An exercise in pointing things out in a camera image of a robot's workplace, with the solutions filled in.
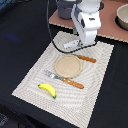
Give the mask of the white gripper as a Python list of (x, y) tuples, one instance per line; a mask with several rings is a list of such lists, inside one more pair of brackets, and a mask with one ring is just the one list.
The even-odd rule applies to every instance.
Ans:
[(101, 27), (98, 13), (85, 14), (79, 13), (74, 19), (74, 25), (81, 39), (81, 46), (88, 46), (94, 43), (97, 30)]

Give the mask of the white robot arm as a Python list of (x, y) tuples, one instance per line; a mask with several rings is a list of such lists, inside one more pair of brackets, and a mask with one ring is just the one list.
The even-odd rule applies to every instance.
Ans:
[(101, 27), (100, 2), (101, 0), (82, 0), (73, 5), (71, 17), (80, 37), (80, 46), (94, 44), (97, 30)]

